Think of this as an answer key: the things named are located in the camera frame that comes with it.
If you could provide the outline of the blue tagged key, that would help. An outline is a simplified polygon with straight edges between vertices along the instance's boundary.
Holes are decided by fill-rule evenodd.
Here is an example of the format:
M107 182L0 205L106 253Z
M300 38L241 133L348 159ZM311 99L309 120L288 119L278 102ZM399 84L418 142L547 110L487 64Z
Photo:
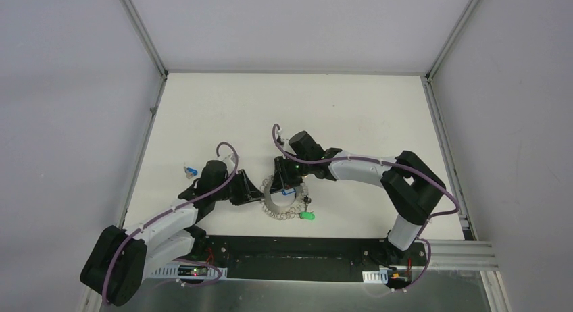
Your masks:
M184 166L184 172L187 179L194 178L198 174L197 170L187 166Z
M287 195L290 195L290 194L295 194L295 193L296 193L296 190L294 190L294 189L283 190L281 193L282 193L284 196L287 196Z

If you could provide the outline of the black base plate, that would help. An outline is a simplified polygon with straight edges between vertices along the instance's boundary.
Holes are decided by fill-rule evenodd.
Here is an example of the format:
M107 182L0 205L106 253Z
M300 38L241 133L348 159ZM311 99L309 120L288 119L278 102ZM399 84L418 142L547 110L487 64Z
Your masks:
M421 269L427 250L415 242L391 253L377 238L207 236L183 258L211 263L230 279L358 283L381 267L407 274Z

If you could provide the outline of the round metal keyring disc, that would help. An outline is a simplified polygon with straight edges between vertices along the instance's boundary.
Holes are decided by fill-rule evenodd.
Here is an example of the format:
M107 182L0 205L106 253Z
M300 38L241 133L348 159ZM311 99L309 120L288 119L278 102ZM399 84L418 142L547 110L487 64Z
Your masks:
M308 187L303 183L300 187L296 187L296 193L284 196L281 192L270 193L270 185L272 176L268 176L261 185L261 191L264 198L260 200L262 211L273 219L285 221L288 219L300 219L299 213L303 211L312 212L309 210L309 204L312 199L310 198Z

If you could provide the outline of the green key tag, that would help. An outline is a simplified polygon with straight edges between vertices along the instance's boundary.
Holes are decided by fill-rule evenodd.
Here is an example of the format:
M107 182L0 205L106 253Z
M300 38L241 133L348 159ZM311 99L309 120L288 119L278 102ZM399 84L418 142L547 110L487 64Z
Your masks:
M308 221L313 221L315 220L316 216L312 212L303 211L299 213L299 218Z

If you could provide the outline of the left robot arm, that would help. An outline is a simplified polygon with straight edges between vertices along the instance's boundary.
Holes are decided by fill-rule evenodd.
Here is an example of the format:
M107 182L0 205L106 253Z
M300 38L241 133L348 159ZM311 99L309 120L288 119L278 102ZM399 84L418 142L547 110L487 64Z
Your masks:
M238 170L220 160L208 161L198 178L171 207L127 228L105 228L81 273L80 282L109 304L122 306L155 270L185 256L200 260L206 252L203 229L196 223L218 201L239 206L262 199L263 192Z

